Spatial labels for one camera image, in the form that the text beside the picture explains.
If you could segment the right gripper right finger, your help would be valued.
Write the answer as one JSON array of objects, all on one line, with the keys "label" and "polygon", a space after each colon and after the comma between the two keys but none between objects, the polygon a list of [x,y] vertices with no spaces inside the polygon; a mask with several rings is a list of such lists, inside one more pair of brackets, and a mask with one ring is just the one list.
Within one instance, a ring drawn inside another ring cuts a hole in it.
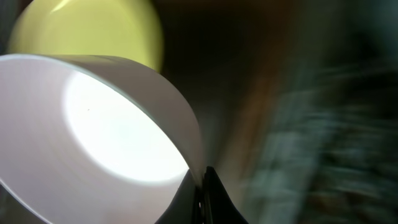
[{"label": "right gripper right finger", "polygon": [[215,169],[208,166],[203,179],[206,224],[248,224],[231,201]]}]

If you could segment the white pink bowl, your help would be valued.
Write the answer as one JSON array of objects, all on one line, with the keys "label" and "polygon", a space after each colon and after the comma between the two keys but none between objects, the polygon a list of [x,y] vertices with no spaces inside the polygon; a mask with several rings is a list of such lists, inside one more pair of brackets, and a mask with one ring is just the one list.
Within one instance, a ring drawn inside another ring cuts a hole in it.
[{"label": "white pink bowl", "polygon": [[1,184],[47,223],[154,223],[202,186],[195,114],[155,70],[92,55],[1,57]]}]

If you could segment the yellow plate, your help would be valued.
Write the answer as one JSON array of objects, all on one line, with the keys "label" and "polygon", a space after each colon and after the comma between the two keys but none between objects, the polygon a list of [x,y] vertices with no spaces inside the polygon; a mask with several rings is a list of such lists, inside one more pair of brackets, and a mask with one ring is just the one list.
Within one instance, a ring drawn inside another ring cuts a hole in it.
[{"label": "yellow plate", "polygon": [[148,0],[33,0],[9,41],[13,54],[108,55],[160,71],[160,19]]}]

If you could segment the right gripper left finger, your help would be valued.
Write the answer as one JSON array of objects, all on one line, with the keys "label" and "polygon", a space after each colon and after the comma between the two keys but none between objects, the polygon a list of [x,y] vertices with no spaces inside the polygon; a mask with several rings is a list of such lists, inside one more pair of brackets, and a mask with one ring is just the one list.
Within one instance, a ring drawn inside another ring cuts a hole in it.
[{"label": "right gripper left finger", "polygon": [[155,224],[197,224],[201,221],[198,189],[188,171],[166,211]]}]

